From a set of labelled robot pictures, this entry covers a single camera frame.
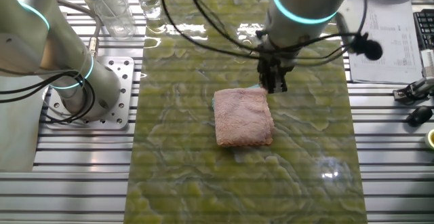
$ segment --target mounting plate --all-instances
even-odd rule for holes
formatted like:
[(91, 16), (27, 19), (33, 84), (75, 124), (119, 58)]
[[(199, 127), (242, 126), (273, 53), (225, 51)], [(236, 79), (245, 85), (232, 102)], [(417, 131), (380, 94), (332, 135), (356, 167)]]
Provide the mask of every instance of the mounting plate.
[[(128, 116), (130, 114), (130, 101), (132, 92), (132, 83), (134, 75), (134, 60), (130, 57), (98, 57), (98, 62), (109, 67), (118, 76), (121, 83), (121, 91), (119, 98), (113, 108), (103, 115), (98, 121), (87, 122), (86, 118), (78, 119), (69, 124), (47, 124), (47, 127), (52, 130), (124, 130), (128, 126)], [(51, 108), (69, 114), (60, 100), (60, 97), (54, 89), (49, 97), (48, 103)], [(56, 118), (64, 119), (67, 116), (61, 116), (50, 108), (47, 114)]]

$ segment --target keyboard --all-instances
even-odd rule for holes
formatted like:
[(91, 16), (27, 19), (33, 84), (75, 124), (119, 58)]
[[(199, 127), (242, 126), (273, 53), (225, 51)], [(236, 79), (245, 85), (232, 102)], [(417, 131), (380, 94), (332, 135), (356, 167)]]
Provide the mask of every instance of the keyboard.
[(434, 10), (423, 10), (414, 13), (416, 32), (421, 50), (434, 48)]

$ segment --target white paper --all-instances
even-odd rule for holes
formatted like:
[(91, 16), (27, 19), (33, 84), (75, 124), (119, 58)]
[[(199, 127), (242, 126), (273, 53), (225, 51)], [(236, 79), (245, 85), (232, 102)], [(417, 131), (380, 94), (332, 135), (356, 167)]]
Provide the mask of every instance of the white paper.
[[(347, 0), (360, 6), (363, 0)], [(410, 0), (369, 0), (363, 32), (380, 43), (382, 58), (376, 61), (363, 54), (350, 54), (353, 81), (376, 83), (412, 83), (422, 78), (422, 62)]]

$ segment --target green mat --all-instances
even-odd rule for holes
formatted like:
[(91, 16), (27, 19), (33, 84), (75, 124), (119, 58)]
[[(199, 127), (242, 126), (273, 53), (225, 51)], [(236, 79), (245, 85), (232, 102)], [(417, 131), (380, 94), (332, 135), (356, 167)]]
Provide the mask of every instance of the green mat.
[[(188, 35), (237, 50), (191, 0), (168, 1)], [(257, 45), (269, 0), (203, 1), (233, 37)], [(325, 33), (336, 31), (330, 24)], [(257, 62), (196, 48), (162, 20), (149, 22), (145, 39), (125, 224), (367, 223), (342, 59), (295, 68), (288, 92), (268, 95), (271, 146), (225, 149), (216, 144), (214, 92), (257, 84)]]

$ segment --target pink towel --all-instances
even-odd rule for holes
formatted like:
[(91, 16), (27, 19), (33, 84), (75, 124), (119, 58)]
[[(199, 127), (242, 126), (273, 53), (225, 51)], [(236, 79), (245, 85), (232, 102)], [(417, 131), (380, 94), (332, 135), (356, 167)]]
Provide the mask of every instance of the pink towel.
[(217, 144), (223, 147), (270, 145), (274, 131), (262, 88), (236, 88), (214, 94)]

